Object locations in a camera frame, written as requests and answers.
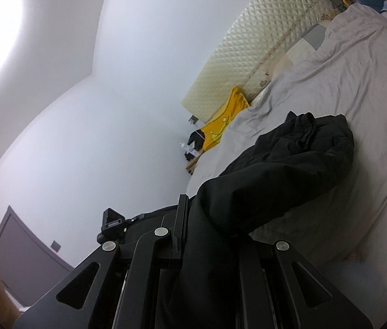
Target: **quilted headboard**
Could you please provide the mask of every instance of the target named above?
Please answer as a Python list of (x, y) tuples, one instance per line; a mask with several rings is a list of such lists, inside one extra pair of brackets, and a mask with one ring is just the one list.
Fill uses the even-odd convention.
[(250, 102), (268, 83), (260, 67), (332, 11), (329, 0), (252, 0), (210, 56), (182, 105), (207, 122), (235, 85), (242, 87)]

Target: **yellow pillow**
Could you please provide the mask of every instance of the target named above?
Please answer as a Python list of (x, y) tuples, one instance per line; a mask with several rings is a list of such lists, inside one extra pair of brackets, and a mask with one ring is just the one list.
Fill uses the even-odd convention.
[(242, 95), (241, 89), (235, 86), (232, 89), (230, 98), (215, 114), (216, 116), (213, 117), (212, 121), (201, 128), (201, 130), (204, 132), (205, 138), (203, 144), (204, 152), (219, 143), (227, 125), (232, 122), (232, 120), (240, 111), (246, 108), (248, 108), (248, 102), (244, 95)]

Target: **gray door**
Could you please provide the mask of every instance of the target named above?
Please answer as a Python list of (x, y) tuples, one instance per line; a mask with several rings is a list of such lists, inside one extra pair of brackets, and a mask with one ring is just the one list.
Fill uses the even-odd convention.
[(22, 305), (33, 305), (70, 271), (9, 206), (0, 225), (0, 278)]

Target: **wrinkled sheet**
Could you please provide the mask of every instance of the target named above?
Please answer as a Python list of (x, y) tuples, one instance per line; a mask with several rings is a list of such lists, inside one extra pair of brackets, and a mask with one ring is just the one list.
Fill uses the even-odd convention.
[(256, 104), (237, 115), (220, 144), (201, 156), (187, 194), (219, 176), (289, 111), (344, 114), (354, 134), (352, 170), (328, 194), (252, 236), (268, 243), (290, 241), (315, 265), (358, 249), (382, 279), (378, 308), (365, 312), (379, 328), (387, 320), (387, 20), (360, 4), (335, 17), (317, 52), (270, 83)]

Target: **triangular cutout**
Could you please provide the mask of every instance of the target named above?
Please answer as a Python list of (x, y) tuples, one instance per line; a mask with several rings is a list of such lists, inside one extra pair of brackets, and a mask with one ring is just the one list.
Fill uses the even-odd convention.
[(293, 263), (293, 270), (309, 308), (315, 308), (331, 300), (332, 295), (299, 262)]
[(99, 270), (99, 264), (93, 262), (73, 279), (57, 295), (57, 300), (67, 304), (74, 309), (81, 309), (84, 306), (85, 299), (93, 284), (96, 273)]

